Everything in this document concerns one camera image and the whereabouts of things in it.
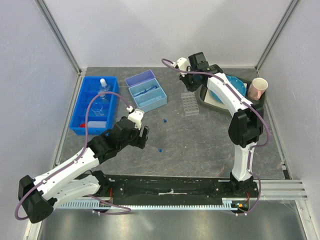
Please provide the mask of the glass stirring pipette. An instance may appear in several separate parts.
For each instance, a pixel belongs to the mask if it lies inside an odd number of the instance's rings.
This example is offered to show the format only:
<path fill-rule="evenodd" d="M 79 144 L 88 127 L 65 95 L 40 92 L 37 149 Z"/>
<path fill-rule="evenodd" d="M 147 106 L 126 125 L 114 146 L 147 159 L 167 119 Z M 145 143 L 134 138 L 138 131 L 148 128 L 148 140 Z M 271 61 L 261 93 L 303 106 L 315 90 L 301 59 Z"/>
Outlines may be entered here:
<path fill-rule="evenodd" d="M 142 103 L 144 102 L 156 102 L 160 99 L 162 99 L 163 97 L 161 95 L 144 95 L 140 98 L 140 101 Z"/>

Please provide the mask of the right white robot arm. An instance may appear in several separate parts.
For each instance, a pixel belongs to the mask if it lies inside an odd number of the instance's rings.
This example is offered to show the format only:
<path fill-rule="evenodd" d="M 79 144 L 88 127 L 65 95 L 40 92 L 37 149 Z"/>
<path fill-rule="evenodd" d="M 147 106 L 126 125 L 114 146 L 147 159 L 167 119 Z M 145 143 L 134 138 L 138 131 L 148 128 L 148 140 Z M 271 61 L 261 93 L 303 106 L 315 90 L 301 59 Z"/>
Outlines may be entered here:
<path fill-rule="evenodd" d="M 253 183 L 252 160 L 263 133 L 263 107 L 245 98 L 218 65 L 209 65 L 202 52 L 179 58 L 176 69 L 182 71 L 180 79 L 189 91 L 204 86 L 214 92 L 229 111 L 232 119 L 228 135 L 235 149 L 229 191 L 235 197 L 242 196 Z"/>

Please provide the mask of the blue safety glasses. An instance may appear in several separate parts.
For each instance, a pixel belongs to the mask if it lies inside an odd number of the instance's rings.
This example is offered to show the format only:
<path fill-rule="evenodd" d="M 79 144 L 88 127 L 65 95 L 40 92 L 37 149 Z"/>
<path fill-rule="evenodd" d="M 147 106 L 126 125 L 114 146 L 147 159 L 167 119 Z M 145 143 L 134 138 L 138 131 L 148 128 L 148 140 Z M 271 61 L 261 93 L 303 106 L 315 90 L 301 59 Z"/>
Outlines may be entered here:
<path fill-rule="evenodd" d="M 157 89 L 157 88 L 158 88 L 158 86 L 157 86 L 157 85 L 154 85 L 154 86 L 152 86 L 152 87 L 150 87 L 150 88 L 148 88 L 148 89 L 145 89 L 145 90 L 137 93 L 134 97 L 138 97 L 138 96 L 140 96 L 140 95 L 143 95 L 143 94 L 145 94 L 145 93 L 147 93 L 147 92 L 149 92 L 149 91 L 151 91 L 151 90 Z"/>

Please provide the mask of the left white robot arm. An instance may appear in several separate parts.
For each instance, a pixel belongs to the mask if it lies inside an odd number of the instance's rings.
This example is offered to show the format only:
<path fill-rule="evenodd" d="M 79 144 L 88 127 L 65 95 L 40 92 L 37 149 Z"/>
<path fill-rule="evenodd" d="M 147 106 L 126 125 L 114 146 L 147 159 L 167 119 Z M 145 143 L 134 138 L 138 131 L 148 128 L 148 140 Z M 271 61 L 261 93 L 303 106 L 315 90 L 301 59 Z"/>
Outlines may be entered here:
<path fill-rule="evenodd" d="M 82 196 L 106 196 L 110 185 L 101 173 L 92 173 L 78 179 L 81 174 L 114 158 L 127 146 L 144 149 L 150 128 L 141 121 L 123 116 L 91 140 L 73 157 L 54 169 L 32 178 L 25 175 L 19 180 L 18 200 L 14 216 L 35 224 L 46 219 L 57 207 Z"/>

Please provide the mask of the glass funnel dish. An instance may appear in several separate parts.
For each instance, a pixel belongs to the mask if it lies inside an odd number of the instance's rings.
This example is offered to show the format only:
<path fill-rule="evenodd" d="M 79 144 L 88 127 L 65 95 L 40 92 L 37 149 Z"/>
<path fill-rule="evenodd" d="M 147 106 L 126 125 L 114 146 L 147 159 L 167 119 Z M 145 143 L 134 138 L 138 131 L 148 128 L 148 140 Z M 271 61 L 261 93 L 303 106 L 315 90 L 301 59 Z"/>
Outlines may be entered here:
<path fill-rule="evenodd" d="M 103 105 L 100 103 L 93 103 L 90 109 L 95 116 L 102 117 L 105 115 Z"/>

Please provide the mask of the red cap wash bottle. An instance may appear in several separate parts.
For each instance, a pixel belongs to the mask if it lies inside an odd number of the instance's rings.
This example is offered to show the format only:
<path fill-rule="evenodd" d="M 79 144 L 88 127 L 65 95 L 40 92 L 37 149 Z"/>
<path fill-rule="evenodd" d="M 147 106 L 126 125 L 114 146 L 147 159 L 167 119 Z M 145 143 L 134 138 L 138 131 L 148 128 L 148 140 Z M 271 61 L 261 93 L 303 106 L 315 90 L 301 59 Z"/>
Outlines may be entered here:
<path fill-rule="evenodd" d="M 88 129 L 90 128 L 105 129 L 106 126 L 107 126 L 106 121 L 89 121 L 88 123 L 84 122 L 79 125 L 80 128 L 87 127 Z"/>

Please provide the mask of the small glass beaker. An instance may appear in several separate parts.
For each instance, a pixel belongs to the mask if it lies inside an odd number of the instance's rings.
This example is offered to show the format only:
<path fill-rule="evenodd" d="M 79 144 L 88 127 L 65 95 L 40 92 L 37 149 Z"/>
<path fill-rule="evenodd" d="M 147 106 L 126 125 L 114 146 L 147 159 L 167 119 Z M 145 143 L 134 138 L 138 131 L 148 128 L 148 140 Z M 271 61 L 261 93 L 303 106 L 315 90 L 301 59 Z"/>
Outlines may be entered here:
<path fill-rule="evenodd" d="M 100 90 L 98 91 L 99 94 L 99 99 L 102 103 L 109 103 L 110 100 L 107 97 L 107 94 L 105 94 L 105 92 L 107 92 L 106 90 Z"/>

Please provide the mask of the clear flask white cap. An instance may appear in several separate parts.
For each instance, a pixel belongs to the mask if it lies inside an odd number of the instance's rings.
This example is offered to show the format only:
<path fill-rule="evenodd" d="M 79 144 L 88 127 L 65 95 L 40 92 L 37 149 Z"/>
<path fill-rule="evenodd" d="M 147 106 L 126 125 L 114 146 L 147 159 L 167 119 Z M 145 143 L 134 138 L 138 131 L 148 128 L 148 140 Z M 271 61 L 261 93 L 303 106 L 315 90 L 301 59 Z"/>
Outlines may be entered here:
<path fill-rule="evenodd" d="M 104 78 L 101 78 L 99 81 L 100 81 L 99 92 L 108 92 L 111 86 L 107 83 L 107 81 Z"/>

